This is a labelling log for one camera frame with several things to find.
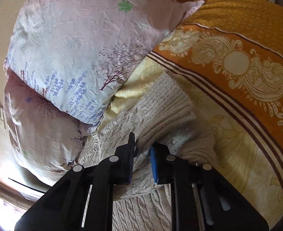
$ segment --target pillow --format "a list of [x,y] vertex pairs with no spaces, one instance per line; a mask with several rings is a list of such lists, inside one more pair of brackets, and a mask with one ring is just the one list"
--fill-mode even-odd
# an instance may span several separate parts
[[96,127],[110,98],[193,5],[27,0],[4,66],[61,111]]
[[79,121],[7,70],[4,114],[18,164],[42,182],[53,185],[84,148]]

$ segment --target blue flower print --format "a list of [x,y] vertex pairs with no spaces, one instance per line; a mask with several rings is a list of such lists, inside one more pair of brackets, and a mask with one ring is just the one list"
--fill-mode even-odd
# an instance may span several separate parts
[[28,97],[25,99],[26,103],[30,103],[30,102],[32,102],[32,100],[33,100],[33,98],[30,97],[30,96],[28,96]]

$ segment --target pillowcase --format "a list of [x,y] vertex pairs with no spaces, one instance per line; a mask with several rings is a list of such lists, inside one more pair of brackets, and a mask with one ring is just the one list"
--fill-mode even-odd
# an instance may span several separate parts
[[95,129],[110,98],[193,5],[27,0],[4,66],[58,109]]
[[84,148],[79,121],[29,88],[11,70],[6,74],[4,115],[15,158],[52,186]]

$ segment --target purple tree print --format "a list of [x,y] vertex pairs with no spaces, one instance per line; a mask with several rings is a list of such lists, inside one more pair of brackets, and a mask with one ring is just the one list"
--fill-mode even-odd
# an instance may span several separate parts
[[93,66],[94,69],[102,72],[105,76],[105,82],[100,90],[103,91],[112,82],[123,84],[150,51],[150,46],[146,44],[145,39],[132,39],[130,45],[118,43],[112,51],[102,49],[99,52],[101,57],[100,67]]

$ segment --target striped border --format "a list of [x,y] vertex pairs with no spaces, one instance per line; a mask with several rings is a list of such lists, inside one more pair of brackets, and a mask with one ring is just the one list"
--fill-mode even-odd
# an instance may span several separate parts
[[283,150],[249,110],[199,73],[183,68],[156,52],[151,52],[148,57],[173,73],[183,75],[225,109],[250,134],[262,150],[275,171],[283,190]]

